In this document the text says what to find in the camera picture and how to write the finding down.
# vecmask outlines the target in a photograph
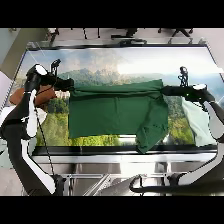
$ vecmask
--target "green t-shirt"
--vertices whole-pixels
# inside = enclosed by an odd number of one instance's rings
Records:
[[[136,135],[142,153],[168,130],[162,80],[118,86],[89,86],[70,92],[69,137]]]

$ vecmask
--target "brown cloth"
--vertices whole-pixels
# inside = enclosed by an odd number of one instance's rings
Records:
[[[39,92],[49,89],[50,87],[51,87],[50,85],[40,86]],[[15,104],[15,105],[19,104],[19,102],[21,101],[21,99],[23,97],[23,93],[24,93],[24,88],[17,89],[10,96],[10,99],[9,99],[10,103]],[[46,104],[50,99],[53,99],[53,98],[57,98],[57,96],[54,92],[54,89],[50,88],[49,90],[46,90],[43,93],[40,93],[39,95],[36,96],[35,105],[40,107],[40,105]]]

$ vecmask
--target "table top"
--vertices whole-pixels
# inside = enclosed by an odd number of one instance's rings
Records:
[[[36,63],[46,69],[60,59],[58,76],[72,78],[75,87],[121,85],[162,79],[164,85],[180,85],[181,66],[188,69],[189,84],[205,83],[224,107],[224,84],[209,45],[204,39],[148,38],[147,43],[121,44],[121,40],[76,40],[32,42],[27,46],[10,94],[23,87],[27,71]],[[68,138],[69,92],[56,92],[48,105],[43,131],[48,146],[135,145],[135,136],[90,136]],[[195,144],[194,135],[181,106],[180,97],[165,97],[169,107],[169,133],[158,145]],[[43,146],[38,130],[37,146]]]

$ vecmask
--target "floor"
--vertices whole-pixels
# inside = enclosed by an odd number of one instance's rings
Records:
[[[162,30],[162,33],[157,32],[157,28],[140,28],[134,35],[136,38],[150,38],[150,37],[170,37],[171,31]],[[56,36],[55,40],[74,40],[84,39],[83,30],[81,28],[59,28],[60,35]],[[109,39],[112,34],[125,35],[124,30],[116,30],[113,28],[101,28],[100,37],[102,39]],[[97,28],[86,28],[86,35],[88,39],[97,39]],[[194,28],[192,37],[205,37],[212,49],[212,54],[219,65],[224,68],[224,28]],[[178,171],[178,164],[175,165],[175,170]],[[189,170],[189,163],[183,164],[181,170]],[[49,165],[41,165],[46,172],[50,172]],[[55,173],[71,173],[74,172],[74,166],[65,164],[54,164]],[[22,185],[14,170],[0,168],[0,196],[15,196],[21,195]]]

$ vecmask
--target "green shirt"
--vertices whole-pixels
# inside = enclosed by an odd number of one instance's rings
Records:
[[[70,92],[69,137],[133,135],[142,153],[168,130],[162,80],[118,86],[89,86]]]

